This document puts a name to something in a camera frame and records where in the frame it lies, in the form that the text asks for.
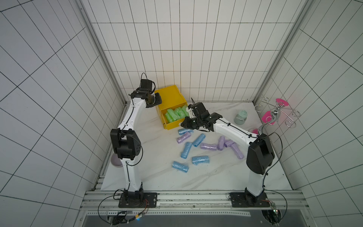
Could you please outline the green bag roll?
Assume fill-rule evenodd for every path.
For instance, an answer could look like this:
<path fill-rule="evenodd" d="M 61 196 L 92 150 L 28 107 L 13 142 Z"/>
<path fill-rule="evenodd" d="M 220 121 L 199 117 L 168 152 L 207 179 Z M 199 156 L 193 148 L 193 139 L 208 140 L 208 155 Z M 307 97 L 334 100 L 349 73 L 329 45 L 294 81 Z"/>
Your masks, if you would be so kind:
<path fill-rule="evenodd" d="M 187 105 L 184 105 L 181 109 L 182 109 L 184 115 L 189 117 L 189 113 L 187 111 Z"/>
<path fill-rule="evenodd" d="M 180 119 L 182 119 L 182 118 L 184 118 L 184 117 L 185 117 L 185 114 L 184 114 L 183 110 L 182 110 L 180 107 L 176 108 L 176 109 L 174 110 L 174 112 L 175 112 L 175 114 L 176 114 L 176 115 L 177 115 Z"/>
<path fill-rule="evenodd" d="M 173 109 L 168 109 L 167 113 L 170 115 L 170 118 L 173 120 L 173 122 L 180 119 L 179 115 L 176 114 Z"/>

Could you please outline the green bag roll vertical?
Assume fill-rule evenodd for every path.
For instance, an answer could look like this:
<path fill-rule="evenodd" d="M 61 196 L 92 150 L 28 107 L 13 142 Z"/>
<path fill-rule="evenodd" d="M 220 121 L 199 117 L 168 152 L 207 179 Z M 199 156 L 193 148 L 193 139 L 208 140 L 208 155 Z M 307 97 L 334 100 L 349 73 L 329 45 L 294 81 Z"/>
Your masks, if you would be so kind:
<path fill-rule="evenodd" d="M 164 117 L 167 120 L 168 124 L 174 122 L 174 120 L 172 119 L 172 117 L 170 116 L 170 114 L 168 112 L 165 113 Z"/>

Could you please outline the yellow plastic drawer cabinet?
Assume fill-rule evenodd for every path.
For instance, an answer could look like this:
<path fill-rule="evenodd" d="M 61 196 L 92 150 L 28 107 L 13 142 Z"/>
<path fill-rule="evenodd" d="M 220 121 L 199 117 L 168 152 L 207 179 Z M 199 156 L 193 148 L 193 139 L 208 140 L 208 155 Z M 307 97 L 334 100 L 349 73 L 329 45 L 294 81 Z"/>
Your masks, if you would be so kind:
<path fill-rule="evenodd" d="M 183 107 L 187 104 L 185 98 L 179 91 L 176 85 L 172 85 L 166 88 L 158 89 L 155 93 L 159 93 L 162 99 L 162 104 L 156 107 L 158 116 L 162 122 L 163 128 L 165 130 L 171 130 L 173 128 L 179 127 L 183 122 L 184 118 L 168 123 L 165 118 L 165 114 L 168 109 L 176 109 L 178 107 Z"/>

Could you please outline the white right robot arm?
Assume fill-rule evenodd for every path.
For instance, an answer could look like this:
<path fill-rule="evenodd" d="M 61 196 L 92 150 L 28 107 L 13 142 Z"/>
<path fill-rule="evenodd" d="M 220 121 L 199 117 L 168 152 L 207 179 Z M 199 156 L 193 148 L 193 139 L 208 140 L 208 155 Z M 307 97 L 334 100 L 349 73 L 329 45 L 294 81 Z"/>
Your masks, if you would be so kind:
<path fill-rule="evenodd" d="M 213 131 L 247 149 L 246 164 L 250 170 L 250 175 L 245 193 L 251 198 L 258 198 L 262 195 L 265 174 L 267 169 L 272 166 L 275 158 L 269 136 L 249 133 L 231 124 L 218 113 L 212 113 L 205 117 L 185 117 L 181 127 L 190 130 Z"/>

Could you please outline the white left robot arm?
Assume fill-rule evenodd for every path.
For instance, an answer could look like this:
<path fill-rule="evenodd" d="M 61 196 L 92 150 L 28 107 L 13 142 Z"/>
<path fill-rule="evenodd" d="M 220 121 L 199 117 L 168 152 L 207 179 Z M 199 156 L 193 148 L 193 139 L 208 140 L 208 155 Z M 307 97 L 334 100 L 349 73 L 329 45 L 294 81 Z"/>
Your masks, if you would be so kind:
<path fill-rule="evenodd" d="M 141 140 L 136 131 L 135 124 L 141 113 L 147 109 L 162 103 L 159 93 L 155 93 L 156 85 L 152 80 L 141 79 L 140 85 L 130 94 L 130 105 L 121 124 L 110 132 L 112 149 L 121 160 L 127 186 L 122 194 L 126 202 L 144 201 L 142 181 L 137 171 L 140 160 L 136 160 L 139 154 L 143 154 Z"/>

